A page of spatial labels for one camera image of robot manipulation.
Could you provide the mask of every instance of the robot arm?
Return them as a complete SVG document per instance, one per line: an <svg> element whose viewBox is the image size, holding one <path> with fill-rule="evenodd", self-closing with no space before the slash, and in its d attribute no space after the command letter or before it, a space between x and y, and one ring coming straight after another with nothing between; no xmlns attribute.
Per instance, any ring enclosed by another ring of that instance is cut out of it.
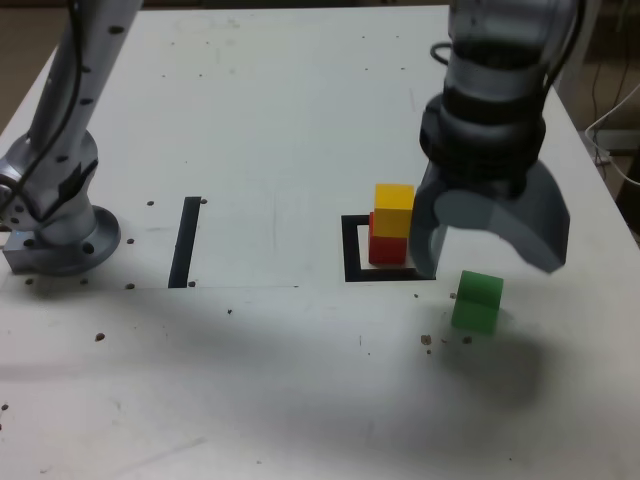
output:
<svg viewBox="0 0 640 480"><path fill-rule="evenodd" d="M87 196L98 166L87 125L142 0L68 3L33 123L0 159L0 221L14 230L3 252L17 273L80 273L120 241L115 217Z"/></svg>
<svg viewBox="0 0 640 480"><path fill-rule="evenodd" d="M493 231L533 265L564 264L569 214L538 161L542 108L580 30L586 0L458 0L442 95L424 112L430 163L410 250L435 274L446 226ZM4 254L14 272L83 272L120 241L87 196L98 166L86 128L142 0L68 0L71 17L29 131L0 159Z"/></svg>
<svg viewBox="0 0 640 480"><path fill-rule="evenodd" d="M487 230L551 273L564 265L569 212L538 160L547 94L573 49L584 0L458 0L444 90L427 105L430 160L409 248L431 278L447 225Z"/></svg>

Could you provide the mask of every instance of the white table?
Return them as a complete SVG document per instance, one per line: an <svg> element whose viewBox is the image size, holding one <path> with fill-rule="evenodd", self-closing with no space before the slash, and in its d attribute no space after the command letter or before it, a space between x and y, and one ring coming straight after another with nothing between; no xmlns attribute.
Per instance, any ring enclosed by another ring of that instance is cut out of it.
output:
<svg viewBox="0 0 640 480"><path fill-rule="evenodd" d="M444 7L139 15L90 125L121 246L88 285L0 262L0 478L640 476L640 255L555 94L565 268L453 230L436 281L344 282L340 216L422 178L446 25ZM197 287L169 290L192 195ZM449 326L463 269L505 279L496 336L471 345Z"/></svg>

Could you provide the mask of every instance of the yellow cube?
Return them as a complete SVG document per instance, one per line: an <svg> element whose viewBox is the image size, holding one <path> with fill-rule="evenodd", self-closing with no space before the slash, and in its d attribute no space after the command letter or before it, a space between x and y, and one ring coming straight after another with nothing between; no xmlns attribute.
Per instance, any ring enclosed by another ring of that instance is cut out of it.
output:
<svg viewBox="0 0 640 480"><path fill-rule="evenodd" d="M375 237L409 238L413 185L376 185Z"/></svg>

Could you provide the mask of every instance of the block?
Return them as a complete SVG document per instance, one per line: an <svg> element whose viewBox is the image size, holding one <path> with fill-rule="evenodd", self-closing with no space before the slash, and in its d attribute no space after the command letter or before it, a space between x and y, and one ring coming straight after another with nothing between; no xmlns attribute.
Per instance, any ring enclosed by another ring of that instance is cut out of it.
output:
<svg viewBox="0 0 640 480"><path fill-rule="evenodd" d="M409 238L413 211L413 185L376 185L375 237Z"/></svg>
<svg viewBox="0 0 640 480"><path fill-rule="evenodd" d="M404 265L407 239L373 235L375 214L369 214L369 263L372 265Z"/></svg>
<svg viewBox="0 0 640 480"><path fill-rule="evenodd" d="M453 327L478 333L494 333L503 286L502 278L463 271L451 316Z"/></svg>

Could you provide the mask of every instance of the cable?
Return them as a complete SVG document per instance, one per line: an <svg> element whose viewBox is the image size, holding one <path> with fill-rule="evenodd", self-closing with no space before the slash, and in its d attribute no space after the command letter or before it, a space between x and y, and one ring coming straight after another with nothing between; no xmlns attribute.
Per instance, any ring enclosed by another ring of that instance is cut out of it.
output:
<svg viewBox="0 0 640 480"><path fill-rule="evenodd" d="M447 60L444 57L441 57L440 54L438 53L438 50L440 50L441 48L451 48L451 42L440 42L440 43L434 43L433 45L431 45L431 56L439 63L441 63L442 65L449 65L449 60Z"/></svg>
<svg viewBox="0 0 640 480"><path fill-rule="evenodd" d="M567 60L573 53L573 49L575 48L576 43L578 41L578 37L580 36L580 32L582 31L582 24L584 23L585 10L586 10L586 0L578 0L578 12L576 15L575 25L573 26L573 31L571 32L571 36L569 37L569 41L567 42L567 46L564 49L564 52L562 53L560 60L558 60L558 63L556 64L556 66L553 67L549 71L549 74L547 75L547 84L544 86L544 96L542 98L547 98L547 95L549 94L549 90L551 90L551 87L553 86L554 82L558 78L558 75L560 75L560 72L562 71L562 67L564 67L564 64L567 63Z"/></svg>
<svg viewBox="0 0 640 480"><path fill-rule="evenodd" d="M616 169L616 171L620 174L620 176L622 176L622 178L624 178L627 182L636 185L638 187L640 187L640 182L636 182L635 180L630 179L629 177L627 177L622 170L620 170L620 167L618 167L618 164L613 160L613 157L611 156L611 152L607 151L606 149L598 146L598 144L591 138L591 136L589 135L589 133L591 132L591 130L593 130L593 128L600 124L600 122L602 122L603 120L605 120L606 118L608 118L611 114L613 114L614 112L616 112L620 107L622 107L631 97L633 97L633 95L640 90L640 83L638 85L636 85L636 87L631 91L631 93L629 93L629 95L627 95L618 105L616 105L615 107L613 107L611 110L609 110L607 113L605 113L602 117L600 117L598 120L596 120L595 122L593 122L591 125L589 125L589 127L587 127L587 129L584 131L584 136L587 139L587 141L589 143L591 143L591 145L593 145L597 151L604 153L605 155L607 155L609 157L609 161L611 162L611 165L613 165L613 168Z"/></svg>
<svg viewBox="0 0 640 480"><path fill-rule="evenodd" d="M622 79L620 80L620 85L618 85L618 91L616 92L616 97L613 103L611 104L611 108L615 107L620 100L620 95L622 94L622 88L624 87L624 83L627 80L627 74L629 73L629 68L631 66L631 47L629 45L629 29L627 25L624 25L624 71L622 72ZM602 125L598 126L598 128L594 129L594 136L597 137L598 132L604 128L604 126L609 121L608 118L602 122Z"/></svg>
<svg viewBox="0 0 640 480"><path fill-rule="evenodd" d="M11 195L9 195L9 198L0 207L0 213L3 212L4 209L7 208L7 206L11 202L13 202L13 200L18 195L22 194L22 190L25 184L27 183L27 181L29 180L29 178L33 175L35 170L38 168L38 165L42 163L42 160L44 160L46 156L49 154L49 152L51 151L55 143L58 141L58 138L60 138L60 135L62 135L62 132L64 132L64 129L66 128L67 124L69 123L69 119L71 118L71 114L73 113L73 109L75 108L76 103L78 102L78 97L80 96L80 82L82 80L82 20L78 15L78 12L76 11L75 0L67 0L67 10L69 12L69 21L71 23L74 50L75 50L75 56L76 56L76 71L75 71L75 78L73 82L73 90L71 92L71 98L69 99L69 104L67 105L64 116L62 117L62 120L60 121L58 128L56 128L53 135L51 135L51 138L45 144L44 148L38 154L36 159L33 162L31 162L29 167L27 167L27 169L25 170L20 180L18 180L18 182L16 183L15 188L11 189ZM47 217L50 217L53 213L54 212L50 212L47 215Z"/></svg>
<svg viewBox="0 0 640 480"><path fill-rule="evenodd" d="M593 103L593 121L595 122L598 119L598 100L596 99L596 85L598 84L598 78L600 78L600 70L602 70L602 62L598 63L598 68L596 69L596 74L593 77L593 84L591 85L591 102ZM593 135L593 140L598 144L598 134L597 132ZM607 170L604 168L604 162L600 157L600 151L598 149L595 150L595 155L593 159L596 168L602 168L602 178L603 180L607 179Z"/></svg>

